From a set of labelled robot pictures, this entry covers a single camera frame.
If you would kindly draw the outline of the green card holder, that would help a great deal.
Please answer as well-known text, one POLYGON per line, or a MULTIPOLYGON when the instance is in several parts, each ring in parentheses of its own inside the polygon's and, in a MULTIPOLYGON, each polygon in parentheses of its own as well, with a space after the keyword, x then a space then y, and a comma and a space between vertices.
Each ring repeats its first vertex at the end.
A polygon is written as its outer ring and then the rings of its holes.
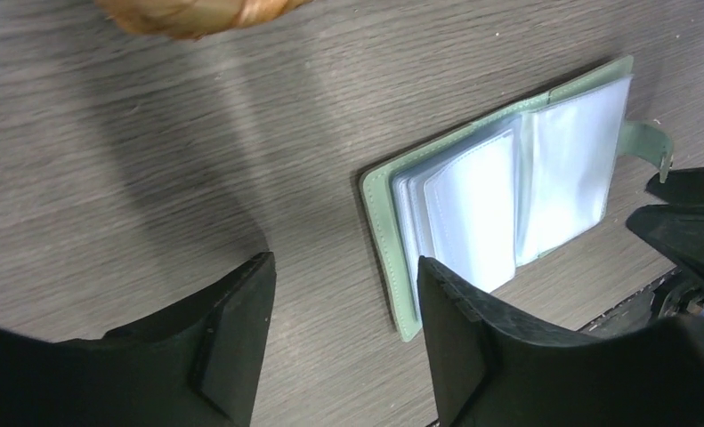
POLYGON ((623 56, 373 166, 360 193, 404 342, 422 328, 418 261, 433 257, 490 293, 596 226, 614 166, 637 157, 665 181, 674 144, 628 121, 623 56))

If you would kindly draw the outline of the woven wicker divided tray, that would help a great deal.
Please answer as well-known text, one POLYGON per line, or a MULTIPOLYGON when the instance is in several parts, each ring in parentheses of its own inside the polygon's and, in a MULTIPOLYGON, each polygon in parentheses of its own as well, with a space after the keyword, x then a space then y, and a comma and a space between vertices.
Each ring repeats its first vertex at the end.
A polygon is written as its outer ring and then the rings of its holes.
POLYGON ((199 40, 276 20, 307 0, 100 0, 96 4, 135 35, 199 40))

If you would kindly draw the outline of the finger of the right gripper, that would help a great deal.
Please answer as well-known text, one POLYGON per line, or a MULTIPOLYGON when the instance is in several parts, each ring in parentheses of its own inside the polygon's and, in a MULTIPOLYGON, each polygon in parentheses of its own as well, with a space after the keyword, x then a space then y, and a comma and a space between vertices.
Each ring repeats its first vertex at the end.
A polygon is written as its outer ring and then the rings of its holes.
POLYGON ((704 206, 704 167, 671 171, 664 182, 655 175, 645 191, 667 204, 704 206))
POLYGON ((647 205, 626 226, 704 290, 704 205, 647 205))

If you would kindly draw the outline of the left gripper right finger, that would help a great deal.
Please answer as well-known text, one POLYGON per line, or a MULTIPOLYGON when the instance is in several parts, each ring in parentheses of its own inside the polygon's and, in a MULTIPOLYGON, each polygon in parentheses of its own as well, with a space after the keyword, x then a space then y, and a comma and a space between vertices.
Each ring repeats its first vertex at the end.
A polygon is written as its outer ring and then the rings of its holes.
POLYGON ((551 324, 421 258, 442 426, 704 426, 704 317, 599 338, 551 324))

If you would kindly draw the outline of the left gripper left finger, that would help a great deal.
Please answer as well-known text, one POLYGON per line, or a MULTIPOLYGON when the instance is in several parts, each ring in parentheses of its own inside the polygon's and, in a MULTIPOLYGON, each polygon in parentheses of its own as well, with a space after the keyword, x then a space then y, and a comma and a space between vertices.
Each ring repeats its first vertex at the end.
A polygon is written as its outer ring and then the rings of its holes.
POLYGON ((99 339, 0 328, 0 426, 248 426, 275 288, 263 252, 99 339))

